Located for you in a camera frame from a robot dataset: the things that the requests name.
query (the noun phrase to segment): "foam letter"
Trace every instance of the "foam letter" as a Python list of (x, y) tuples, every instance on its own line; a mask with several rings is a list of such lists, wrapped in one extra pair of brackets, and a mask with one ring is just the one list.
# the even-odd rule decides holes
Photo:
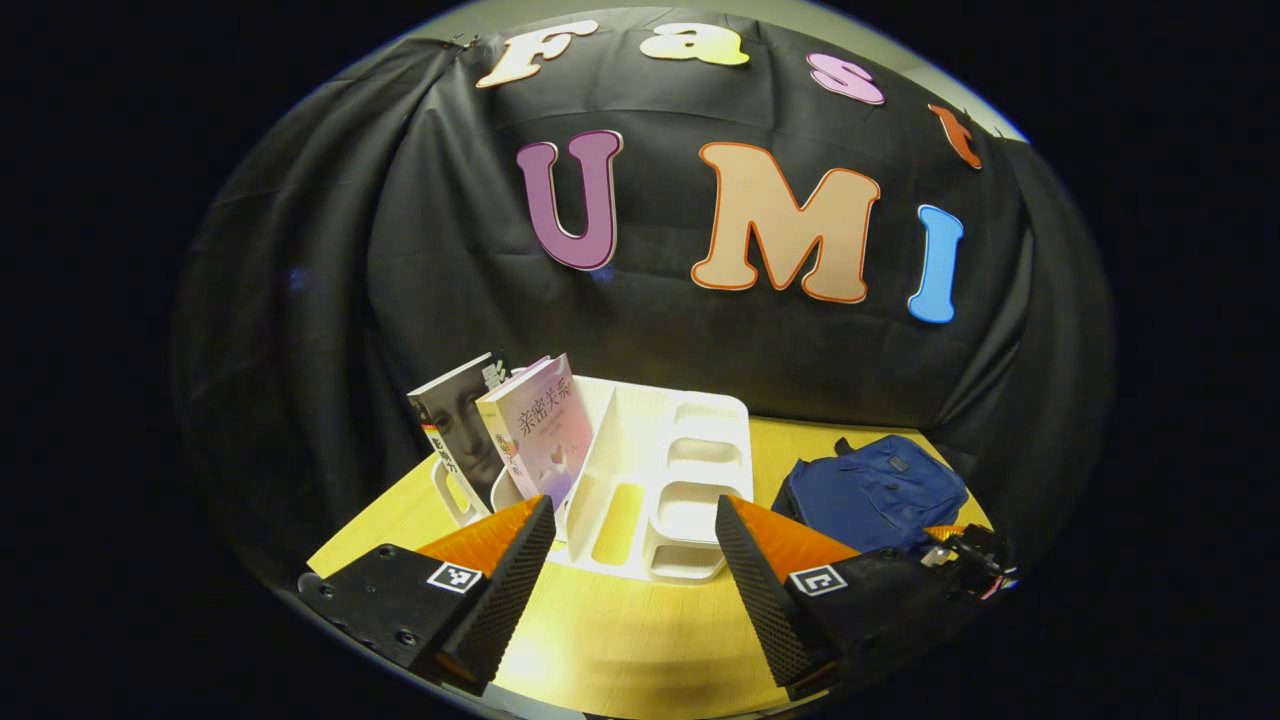
[(541, 69), (534, 64), (535, 55), (541, 55), (545, 60), (554, 60), (568, 47), (570, 35), (591, 35), (599, 27), (595, 20), (581, 20), (517, 35), (507, 40), (507, 51), (502, 54), (489, 74), (476, 81), (476, 87), (489, 87), (535, 76)]
[(586, 231), (570, 234), (556, 210), (556, 183), (552, 165), (559, 150), (550, 142), (536, 142), (516, 154), (525, 170), (529, 217), (543, 250), (556, 260), (579, 270), (603, 268), (617, 247), (618, 220), (613, 206), (613, 156), (622, 151), (622, 136), (608, 129), (584, 132), (568, 141), (568, 154), (582, 168), (586, 199)]
[(860, 67), (840, 58), (810, 53), (808, 58), (813, 72), (809, 73), (818, 85), (832, 92), (838, 92), (868, 105), (883, 105), (884, 94), (872, 85), (872, 76)]
[(956, 119), (955, 113), (947, 110), (946, 108), (938, 108), (932, 102), (929, 104), (929, 110), (933, 110), (933, 114), (937, 115), (940, 120), (942, 120), (942, 129), (947, 133), (947, 142), (951, 143), (951, 147), (956, 151), (956, 155), (960, 155), (961, 160), (969, 163), (970, 168), (980, 170), (982, 158), (978, 158), (978, 155), (974, 154), (973, 149), (969, 147), (969, 142), (973, 140), (973, 135), (969, 133), (968, 128), (960, 124), (960, 120)]
[(964, 224), (933, 205), (920, 205), (919, 217), (924, 223), (924, 273), (920, 290), (908, 300), (906, 307), (925, 323), (950, 323), (956, 315), (951, 305), (951, 286), (956, 277), (956, 246), (964, 237)]
[(829, 302), (861, 302), (867, 220), (879, 186), (841, 168), (827, 170), (804, 208), (768, 150), (737, 142), (703, 146), (703, 161), (716, 169), (716, 223), (707, 259), (694, 265), (694, 282), (716, 290), (746, 290), (759, 273), (746, 261), (751, 233), (774, 290), (791, 284), (805, 258), (818, 260), (800, 286)]
[(698, 58), (716, 65), (741, 65), (751, 59), (741, 51), (742, 37), (728, 28), (703, 23), (669, 23), (653, 28), (653, 32), (658, 37), (640, 44), (640, 51), (650, 58)]

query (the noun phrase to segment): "black background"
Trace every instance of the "black background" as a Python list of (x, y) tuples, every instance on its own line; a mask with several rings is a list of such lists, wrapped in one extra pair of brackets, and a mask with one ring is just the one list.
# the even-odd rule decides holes
[[(1073, 188), (1112, 281), (1120, 363), (1112, 442), (1041, 571), (851, 707), (1242, 716), (1267, 687), (1249, 670), (1266, 655), (1243, 642), (1262, 629), (1251, 584), (1266, 573), (1266, 521), (1249, 512), (1276, 475), (1254, 450), (1274, 428), (1275, 304), (1253, 273), (1277, 237), (1261, 202), (1262, 13), (1120, 5), (849, 6), (987, 97)], [(166, 355), (183, 252), (236, 163), (303, 95), (439, 9), (96, 5), (15, 20), (29, 61), (10, 152), (29, 192), (18, 209), (36, 218), (9, 254), (14, 402), (32, 432), (15, 436), (14, 652), (37, 706), (452, 716), (305, 626), (223, 550), (187, 479)]]

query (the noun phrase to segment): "pink book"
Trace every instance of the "pink book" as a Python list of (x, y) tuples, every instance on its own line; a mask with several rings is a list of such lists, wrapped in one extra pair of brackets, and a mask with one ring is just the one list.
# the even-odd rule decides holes
[(591, 446), (568, 356), (530, 365), (476, 400), (476, 409), (520, 493), (547, 495), (559, 509)]

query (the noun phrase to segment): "blue backpack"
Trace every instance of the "blue backpack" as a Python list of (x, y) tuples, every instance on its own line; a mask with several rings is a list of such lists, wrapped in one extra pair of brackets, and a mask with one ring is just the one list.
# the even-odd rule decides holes
[(887, 436), (852, 450), (841, 438), (836, 457), (797, 460), (772, 510), (859, 552), (910, 551), (924, 528), (955, 523), (969, 500), (964, 480), (923, 447)]

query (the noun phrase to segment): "white tray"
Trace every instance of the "white tray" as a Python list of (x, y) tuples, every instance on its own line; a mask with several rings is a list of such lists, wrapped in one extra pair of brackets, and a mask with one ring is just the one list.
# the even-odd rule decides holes
[[(746, 406), (724, 395), (686, 392), (576, 377), (586, 404), (593, 441), (582, 475), (556, 512), (564, 544), (549, 562), (635, 580), (698, 584), (724, 566), (716, 541), (721, 495), (753, 500), (751, 439)], [(444, 487), (448, 471), (436, 461), (433, 480), (460, 525), (488, 515), (471, 495), (462, 512)], [(593, 548), (620, 486), (643, 492), (627, 560), (608, 565)], [(490, 500), (497, 510), (524, 500), (503, 471)]]

